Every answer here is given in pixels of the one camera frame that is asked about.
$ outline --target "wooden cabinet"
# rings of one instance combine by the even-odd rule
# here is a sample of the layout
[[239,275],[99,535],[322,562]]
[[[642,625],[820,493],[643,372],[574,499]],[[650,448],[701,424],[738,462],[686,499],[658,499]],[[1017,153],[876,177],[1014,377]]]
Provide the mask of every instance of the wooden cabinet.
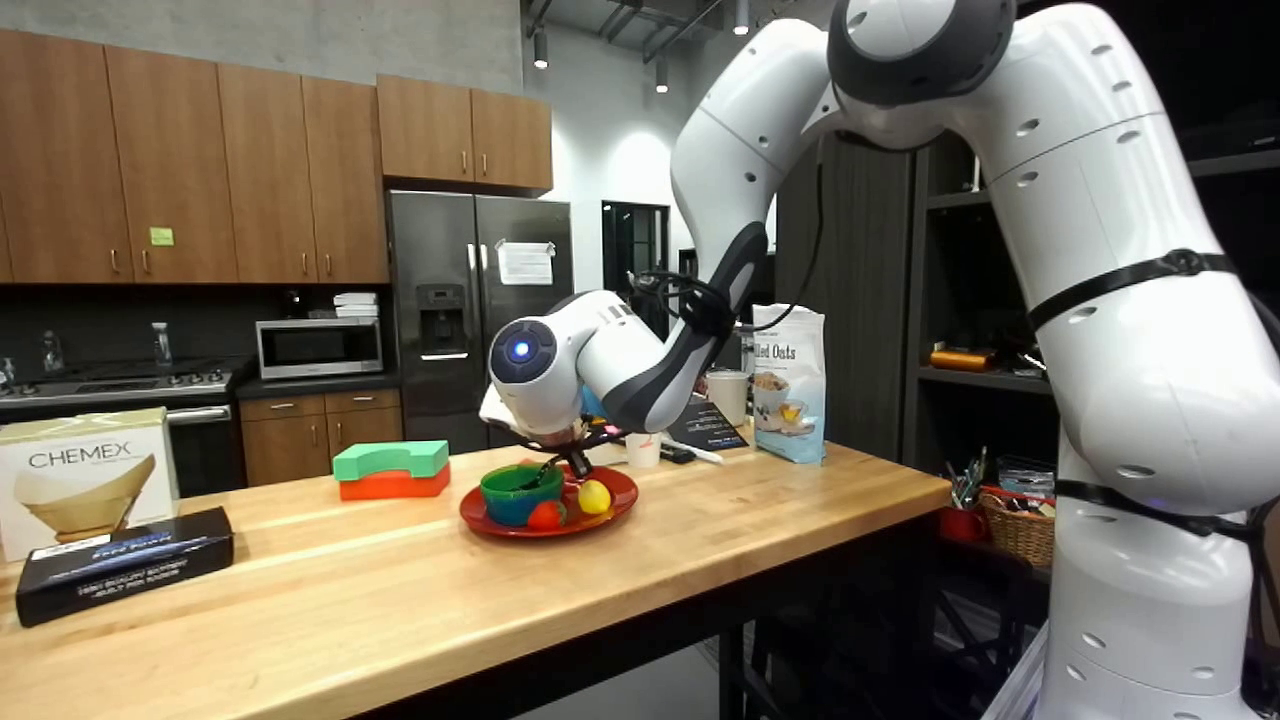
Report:
[[554,113],[532,94],[472,91],[481,182],[554,188]]
[[6,243],[6,212],[0,212],[0,282],[8,282],[14,272],[8,272],[8,243]]
[[239,278],[317,278],[304,79],[219,63]]
[[250,483],[330,470],[326,397],[243,400],[239,445]]
[[371,83],[304,79],[317,278],[388,282]]
[[364,439],[402,439],[402,392],[330,392],[239,403],[250,483],[330,474]]
[[235,278],[218,63],[109,46],[136,278]]
[[386,177],[458,182],[467,182],[476,177],[467,88],[379,75],[378,105]]
[[481,188],[554,188],[554,114],[539,99],[379,75],[386,177]]
[[0,33],[0,212],[14,278],[127,278],[105,46]]

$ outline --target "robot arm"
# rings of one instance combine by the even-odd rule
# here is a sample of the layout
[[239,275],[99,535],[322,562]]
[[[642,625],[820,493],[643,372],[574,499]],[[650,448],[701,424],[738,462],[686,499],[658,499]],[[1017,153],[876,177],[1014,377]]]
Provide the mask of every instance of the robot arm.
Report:
[[[836,14],[864,14],[857,19],[871,38],[871,63],[864,69],[890,69],[871,72],[870,83],[880,99],[975,83],[991,60],[1000,60],[1014,19],[1000,0],[970,0],[964,7],[840,7]],[[956,52],[974,52],[970,34],[982,25],[991,25],[1006,38],[991,43],[991,26],[984,26],[982,63],[956,63]],[[686,322],[661,344],[623,299],[585,291],[548,314],[525,314],[497,330],[490,353],[494,388],[521,434],[546,448],[574,445],[580,414],[578,378],[603,400],[610,420],[623,428],[667,428],[731,330],[731,314],[766,260],[767,200],[803,145],[820,132],[862,124],[880,126],[876,140],[897,147],[944,132],[937,114],[924,114],[924,124],[909,114],[890,124],[871,107],[851,107],[851,99],[836,94],[828,79],[840,75],[851,55],[862,52],[803,19],[777,19],[726,69],[671,153],[676,202],[701,252],[701,282],[681,295]]]
[[511,318],[497,330],[490,368],[515,432],[546,448],[574,445],[578,382],[623,428],[667,428],[686,410],[767,252],[767,200],[803,153],[825,88],[825,33],[811,25],[780,19],[742,52],[671,153],[676,202],[701,252],[701,278],[681,295],[686,322],[666,344],[614,291],[580,291],[548,314]]
[[731,330],[777,182],[831,126],[880,147],[939,132],[975,147],[1074,474],[1179,516],[1280,493],[1275,353],[1225,272],[1144,63],[1090,2],[1014,19],[1010,0],[840,0],[831,33],[767,25],[671,153],[701,247],[687,318],[661,344],[614,291],[515,318],[494,344],[494,382],[521,432],[564,445],[574,382],[623,428],[667,428]]

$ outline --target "drawer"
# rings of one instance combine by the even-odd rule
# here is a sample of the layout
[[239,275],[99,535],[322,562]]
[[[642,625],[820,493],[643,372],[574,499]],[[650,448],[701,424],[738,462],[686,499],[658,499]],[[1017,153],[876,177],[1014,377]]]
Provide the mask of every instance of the drawer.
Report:
[[293,420],[293,414],[326,414],[326,397],[276,397],[276,400],[239,400],[239,420]]
[[402,414],[402,392],[331,392],[330,414]]

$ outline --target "cable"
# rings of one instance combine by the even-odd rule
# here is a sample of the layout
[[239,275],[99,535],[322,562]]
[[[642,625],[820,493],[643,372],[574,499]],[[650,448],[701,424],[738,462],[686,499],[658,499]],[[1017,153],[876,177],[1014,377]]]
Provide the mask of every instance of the cable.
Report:
[[825,237],[828,237],[828,202],[825,202],[825,194],[828,194],[828,162],[815,162],[815,191],[811,191],[811,194],[815,194],[815,202],[811,202],[811,212],[815,212],[815,226],[811,226],[811,233],[815,233],[815,237],[811,237],[811,252],[808,252],[808,267],[803,267],[802,291],[794,295],[794,302],[790,302],[777,318],[738,326],[742,336],[777,326],[777,322],[790,318],[794,306],[803,299],[803,291],[808,291],[808,282],[811,282],[815,255],[820,255]]
[[[777,326],[780,318],[790,318],[794,314],[794,306],[803,299],[803,291],[808,291],[808,282],[811,282],[811,272],[815,272],[815,255],[820,255],[820,247],[825,247],[825,237],[828,237],[828,202],[825,202],[825,188],[828,188],[828,162],[815,162],[815,202],[811,202],[811,212],[815,212],[815,239],[811,239],[811,252],[808,252],[808,267],[803,267],[803,278],[802,278],[802,291],[790,299],[790,306],[780,313],[780,314],[772,314],[767,322],[742,322],[742,326],[731,326],[738,336],[753,336],[753,330],[767,330],[767,326]],[[652,299],[661,299],[666,295],[666,287],[671,287],[676,295],[686,291],[686,287],[692,287],[695,278],[687,278],[687,275],[671,275],[667,267],[652,267],[652,282],[650,287],[632,287],[632,306],[642,313],[642,306],[650,306]]]

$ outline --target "box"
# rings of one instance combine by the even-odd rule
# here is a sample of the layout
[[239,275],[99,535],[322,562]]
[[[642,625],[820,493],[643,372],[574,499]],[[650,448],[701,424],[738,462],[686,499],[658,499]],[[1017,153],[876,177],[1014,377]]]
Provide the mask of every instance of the box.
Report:
[[177,470],[166,408],[0,428],[6,560],[171,516]]
[[74,549],[35,549],[18,583],[26,628],[192,580],[235,560],[224,507],[127,529]]

